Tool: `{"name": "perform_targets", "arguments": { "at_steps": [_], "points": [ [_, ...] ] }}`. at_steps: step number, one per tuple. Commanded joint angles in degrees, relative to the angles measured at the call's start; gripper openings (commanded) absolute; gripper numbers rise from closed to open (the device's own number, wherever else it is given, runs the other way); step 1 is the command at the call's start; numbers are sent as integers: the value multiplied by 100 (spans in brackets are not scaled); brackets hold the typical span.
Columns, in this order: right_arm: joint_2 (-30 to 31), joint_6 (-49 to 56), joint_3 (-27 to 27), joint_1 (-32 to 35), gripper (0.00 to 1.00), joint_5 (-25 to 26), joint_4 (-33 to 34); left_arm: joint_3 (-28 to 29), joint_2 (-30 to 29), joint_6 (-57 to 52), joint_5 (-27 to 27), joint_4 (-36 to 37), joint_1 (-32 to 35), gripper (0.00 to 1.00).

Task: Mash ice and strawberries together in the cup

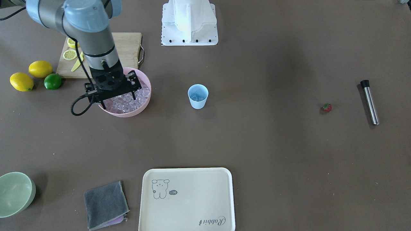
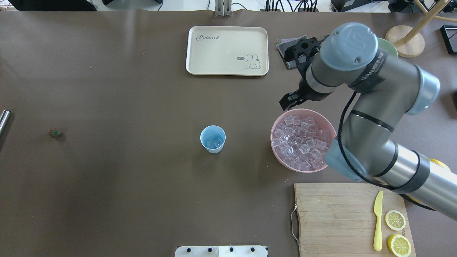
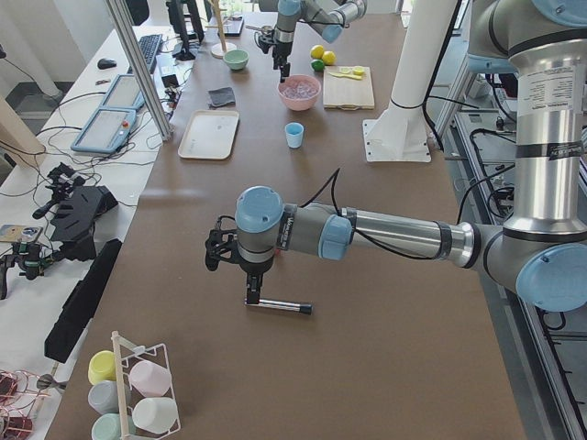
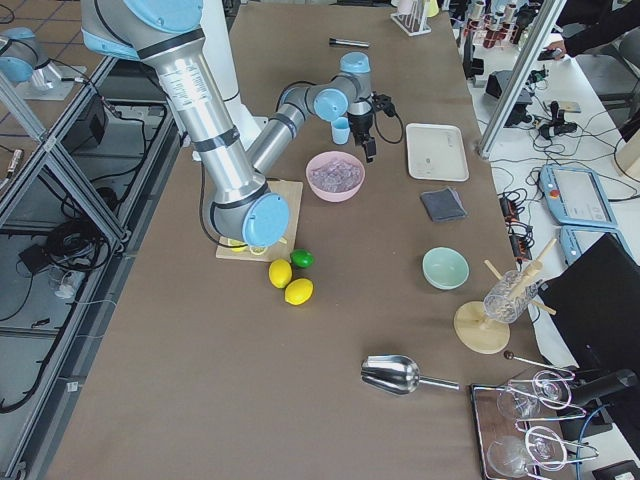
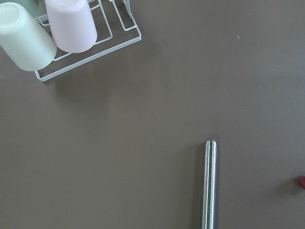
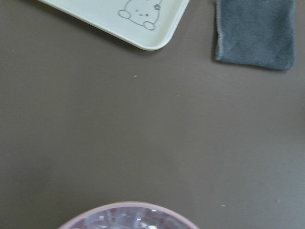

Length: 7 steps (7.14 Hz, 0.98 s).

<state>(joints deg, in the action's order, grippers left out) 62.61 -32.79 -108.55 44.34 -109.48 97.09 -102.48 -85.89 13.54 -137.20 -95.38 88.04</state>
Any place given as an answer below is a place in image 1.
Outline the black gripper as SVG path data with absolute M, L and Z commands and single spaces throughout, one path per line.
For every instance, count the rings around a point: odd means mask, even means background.
M 101 107 L 106 110 L 104 100 L 114 98 L 126 93 L 131 93 L 132 99 L 136 100 L 136 91 L 142 88 L 138 80 L 136 70 L 124 72 L 120 61 L 113 67 L 106 62 L 102 63 L 102 70 L 89 68 L 94 84 L 86 84 L 86 97 L 89 100 L 100 100 Z

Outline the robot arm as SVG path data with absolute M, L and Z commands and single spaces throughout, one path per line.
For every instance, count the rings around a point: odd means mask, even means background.
M 120 14 L 120 0 L 27 0 L 30 17 L 39 24 L 61 32 L 80 44 L 89 67 L 85 94 L 74 105 L 87 98 L 89 104 L 99 103 L 141 89 L 134 70 L 124 73 L 118 51 L 109 28 L 109 19 Z

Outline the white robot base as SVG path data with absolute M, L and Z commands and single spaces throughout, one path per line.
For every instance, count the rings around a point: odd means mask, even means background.
M 208 0 L 169 0 L 162 6 L 163 46 L 213 46 L 219 41 L 215 5 Z

